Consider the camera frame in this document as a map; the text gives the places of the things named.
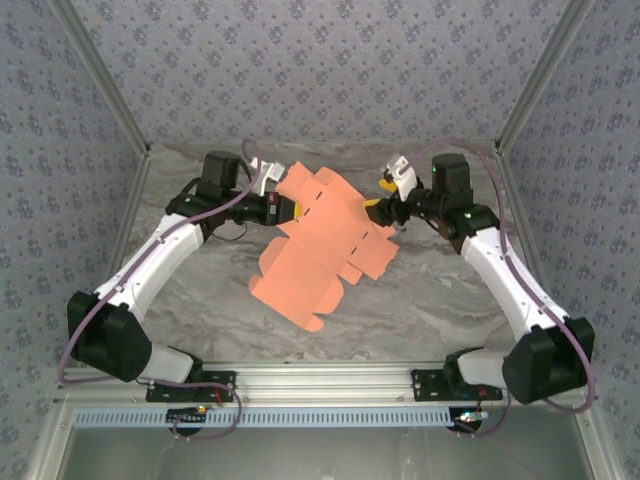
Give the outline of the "aluminium table side rail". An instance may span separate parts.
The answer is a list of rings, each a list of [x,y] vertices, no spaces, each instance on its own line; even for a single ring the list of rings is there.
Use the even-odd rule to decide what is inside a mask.
[[[74,348],[79,362],[96,367],[106,379],[131,379],[132,375],[126,369],[135,363],[134,356],[141,353],[142,358],[147,359],[151,352],[148,339],[137,325],[133,301],[124,297],[125,289],[131,285],[131,280],[126,277],[125,249],[149,167],[149,153],[145,152],[134,175],[108,265],[108,280],[114,283],[115,289],[107,291],[94,303],[85,318],[84,329],[80,331],[78,345]]]
[[[533,287],[536,295],[545,302],[549,302],[552,300],[551,288],[534,242],[523,201],[517,190],[515,176],[502,150],[495,147],[494,155],[495,175],[500,182],[499,189],[503,204],[503,228],[508,232],[513,250],[537,283],[537,287]]]

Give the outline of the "salmon orange paper box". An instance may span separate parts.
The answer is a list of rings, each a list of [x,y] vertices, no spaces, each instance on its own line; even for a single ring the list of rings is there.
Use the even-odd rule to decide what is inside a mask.
[[[303,215],[279,226],[284,235],[261,254],[249,291],[297,327],[317,332],[342,300],[344,282],[384,274],[399,249],[391,241],[395,229],[369,220],[364,196],[326,167],[313,173],[297,162],[276,192],[300,203]]]

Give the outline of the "grey metal sheet panel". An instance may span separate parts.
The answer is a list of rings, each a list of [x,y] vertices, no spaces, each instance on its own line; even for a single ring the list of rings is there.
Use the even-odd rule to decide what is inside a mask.
[[[60,407],[50,416],[25,480],[628,480],[594,415],[515,407],[485,437],[397,424],[371,409],[344,426],[312,410],[248,410],[247,425],[218,440],[176,440],[151,408]]]

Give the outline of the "small black circuit board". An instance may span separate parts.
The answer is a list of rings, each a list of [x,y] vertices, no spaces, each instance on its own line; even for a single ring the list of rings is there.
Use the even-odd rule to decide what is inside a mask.
[[[165,422],[172,425],[204,424],[206,417],[207,409],[204,407],[173,408],[167,410]]]
[[[476,433],[489,413],[482,410],[454,409],[451,411],[453,427],[466,433]]]

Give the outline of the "aluminium frame post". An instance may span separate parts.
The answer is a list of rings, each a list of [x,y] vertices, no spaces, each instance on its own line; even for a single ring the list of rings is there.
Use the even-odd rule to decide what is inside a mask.
[[[515,144],[594,3],[595,0],[568,0],[495,140],[499,155],[505,156]]]
[[[70,0],[47,0],[47,2],[124,135],[138,153],[146,154],[148,145],[144,135],[76,8]]]

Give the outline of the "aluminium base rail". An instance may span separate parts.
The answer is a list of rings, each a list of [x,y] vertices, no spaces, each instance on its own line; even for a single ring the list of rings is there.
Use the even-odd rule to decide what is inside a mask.
[[[442,362],[210,362],[205,370],[236,372],[235,392],[245,407],[359,407],[413,404],[413,370],[440,370]],[[85,406],[134,406],[146,402],[147,386],[117,380],[60,385],[54,403]],[[173,408],[217,406],[206,399],[171,401],[166,394],[151,405]]]

